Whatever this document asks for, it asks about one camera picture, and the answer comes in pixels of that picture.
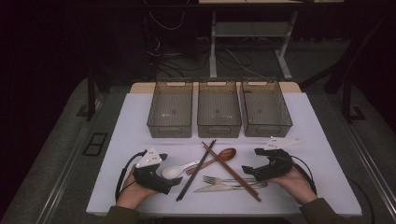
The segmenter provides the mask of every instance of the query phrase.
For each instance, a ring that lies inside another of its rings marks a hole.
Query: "hand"
[[[136,209],[149,196],[158,193],[153,189],[147,189],[137,184],[134,180],[134,167],[128,174],[123,184],[123,191],[117,200],[116,206]]]
[[[304,176],[292,167],[286,175],[269,179],[268,182],[276,183],[285,189],[299,204],[306,204],[314,201],[318,196],[312,191]]]

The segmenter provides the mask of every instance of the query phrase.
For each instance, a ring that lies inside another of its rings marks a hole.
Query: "gray translucent bin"
[[[242,126],[238,93],[232,78],[204,78],[199,83],[198,136],[237,138]]]
[[[191,137],[192,87],[192,79],[157,81],[148,115],[151,137]]]
[[[278,82],[243,77],[240,96],[245,136],[286,136],[293,123]]]

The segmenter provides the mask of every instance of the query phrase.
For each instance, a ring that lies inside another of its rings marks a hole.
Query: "wooden chopstick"
[[[210,148],[208,147],[204,142],[204,148],[206,151],[208,151],[219,163],[221,163],[222,166],[236,179],[238,182],[258,201],[261,202],[262,199],[259,198],[259,193],[251,187],[239,174],[237,174],[233,168],[231,168],[225,161],[222,161],[221,158]]]

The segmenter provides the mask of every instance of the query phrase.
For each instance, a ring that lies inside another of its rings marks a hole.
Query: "table leg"
[[[279,63],[280,69],[283,73],[283,77],[286,80],[291,80],[292,76],[291,76],[290,70],[288,68],[288,64],[285,61],[284,55],[285,55],[286,48],[288,47],[288,44],[290,41],[291,33],[293,31],[294,23],[296,22],[297,15],[298,15],[298,11],[293,11],[293,13],[291,14],[291,17],[290,17],[289,26],[286,30],[284,37],[283,37],[282,46],[280,47],[280,49],[277,49],[275,51],[277,62]]]
[[[209,72],[211,77],[216,77],[216,12],[212,14],[212,33],[210,37]]]
[[[88,78],[88,116],[87,121],[90,121],[95,113],[95,81],[92,71],[89,72]]]

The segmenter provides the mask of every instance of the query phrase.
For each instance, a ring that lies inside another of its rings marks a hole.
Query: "wooden spoon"
[[[235,156],[235,154],[236,154],[236,149],[233,147],[228,147],[228,148],[223,149],[219,153],[219,157],[221,158],[222,161],[230,161]],[[201,169],[204,169],[206,166],[212,164],[215,161],[216,161],[216,159],[204,162],[201,166]],[[186,174],[192,175],[192,173],[194,173],[194,171],[195,171],[195,168],[191,168],[186,171]]]

